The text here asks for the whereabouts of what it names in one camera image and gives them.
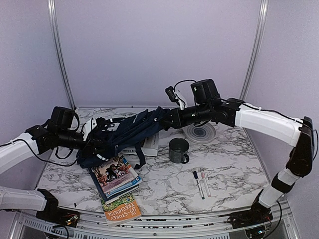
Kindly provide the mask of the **navy blue student backpack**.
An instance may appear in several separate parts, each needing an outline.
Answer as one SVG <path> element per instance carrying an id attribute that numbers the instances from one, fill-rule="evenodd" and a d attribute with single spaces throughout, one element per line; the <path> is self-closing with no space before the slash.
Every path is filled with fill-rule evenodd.
<path id="1" fill-rule="evenodd" d="M 140 142 L 164 129 L 160 121 L 169 110 L 158 106 L 155 110 L 144 110 L 131 117 L 105 120 L 88 135 L 103 139 L 105 151 L 97 155 L 84 156 L 83 149 L 80 149 L 77 153 L 77 163 L 81 168 L 97 167 L 117 156 L 123 149 L 134 146 L 139 158 L 139 163 L 134 168 L 140 169 L 146 163 Z"/>

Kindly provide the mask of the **penguin young readers book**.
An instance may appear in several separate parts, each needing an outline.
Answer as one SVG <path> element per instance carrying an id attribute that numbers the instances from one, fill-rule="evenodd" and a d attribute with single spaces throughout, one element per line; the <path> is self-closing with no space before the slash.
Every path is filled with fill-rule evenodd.
<path id="1" fill-rule="evenodd" d="M 142 182 L 122 154 L 90 168 L 89 174 L 101 198 L 106 202 L 121 193 L 135 189 Z"/>

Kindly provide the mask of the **dark blue hardcover notebook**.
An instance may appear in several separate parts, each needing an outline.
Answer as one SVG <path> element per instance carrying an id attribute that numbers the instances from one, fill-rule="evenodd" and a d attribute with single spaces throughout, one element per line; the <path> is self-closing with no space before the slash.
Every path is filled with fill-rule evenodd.
<path id="1" fill-rule="evenodd" d="M 125 183 L 122 186 L 118 186 L 115 189 L 112 189 L 110 192 L 104 193 L 100 183 L 98 182 L 97 177 L 93 173 L 92 169 L 88 169 L 89 175 L 91 176 L 94 185 L 100 195 L 100 197 L 104 200 L 105 203 L 110 203 L 121 196 L 124 196 L 127 193 L 131 193 L 139 188 L 139 184 L 142 182 L 141 178 L 137 176 L 131 182 Z"/>

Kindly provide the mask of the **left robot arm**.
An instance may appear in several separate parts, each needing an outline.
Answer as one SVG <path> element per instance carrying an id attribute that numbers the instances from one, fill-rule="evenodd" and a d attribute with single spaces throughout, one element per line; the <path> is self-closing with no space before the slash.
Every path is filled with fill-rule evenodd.
<path id="1" fill-rule="evenodd" d="M 74 110 L 55 106 L 43 125 L 27 129 L 16 139 L 0 147 L 0 171 L 4 173 L 19 163 L 58 147 L 71 150 L 79 149 L 92 155 L 102 147 L 98 139 L 88 138 L 85 133 L 71 129 L 73 120 L 79 120 Z M 0 208 L 2 210 L 29 209 L 43 211 L 51 221 L 57 222 L 63 217 L 63 211 L 53 202 L 54 197 L 46 190 L 22 190 L 1 186 Z"/>

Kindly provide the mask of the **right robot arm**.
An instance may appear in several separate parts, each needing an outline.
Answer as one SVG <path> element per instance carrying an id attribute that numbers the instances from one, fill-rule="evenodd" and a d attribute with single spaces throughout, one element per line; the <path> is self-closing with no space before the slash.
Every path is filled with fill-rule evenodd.
<path id="1" fill-rule="evenodd" d="M 165 128 L 180 129 L 191 124 L 214 122 L 250 129 L 285 142 L 292 147 L 289 160 L 263 189 L 247 212 L 247 219 L 259 222 L 272 205 L 291 191 L 297 180 L 307 176 L 314 160 L 314 129 L 309 117 L 292 118 L 278 111 L 253 106 L 236 98 L 221 98 L 212 79 L 192 81 L 195 105 L 189 107 L 176 87 L 165 92 L 179 106 L 161 120 Z"/>

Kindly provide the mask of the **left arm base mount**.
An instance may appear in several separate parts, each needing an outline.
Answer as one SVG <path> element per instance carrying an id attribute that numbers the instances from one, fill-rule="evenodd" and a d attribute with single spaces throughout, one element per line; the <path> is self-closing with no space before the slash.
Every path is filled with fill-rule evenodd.
<path id="1" fill-rule="evenodd" d="M 74 210 L 63 209 L 59 207 L 58 199 L 45 189 L 38 191 L 46 199 L 45 208 L 37 211 L 36 217 L 48 222 L 60 224 L 63 226 L 76 227 L 80 219 L 80 213 Z"/>

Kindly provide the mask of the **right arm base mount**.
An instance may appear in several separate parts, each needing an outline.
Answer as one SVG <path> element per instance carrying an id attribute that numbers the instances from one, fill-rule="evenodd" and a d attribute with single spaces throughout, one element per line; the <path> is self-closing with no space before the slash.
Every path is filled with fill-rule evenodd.
<path id="1" fill-rule="evenodd" d="M 230 213 L 227 222 L 232 225 L 234 229 L 252 226 L 264 222 L 270 222 L 273 219 L 270 208 L 262 206 L 256 198 L 248 210 Z"/>

